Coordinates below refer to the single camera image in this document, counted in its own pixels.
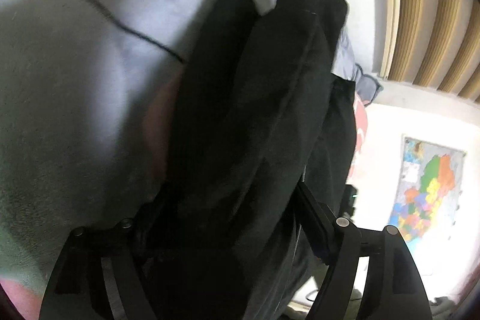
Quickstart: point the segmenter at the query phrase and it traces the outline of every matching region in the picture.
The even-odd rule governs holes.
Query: black cloth
[[[179,89],[172,212],[148,269],[164,317],[274,319],[312,254],[290,197],[307,165],[338,209],[355,146],[354,84],[330,73],[345,0],[218,0]]]

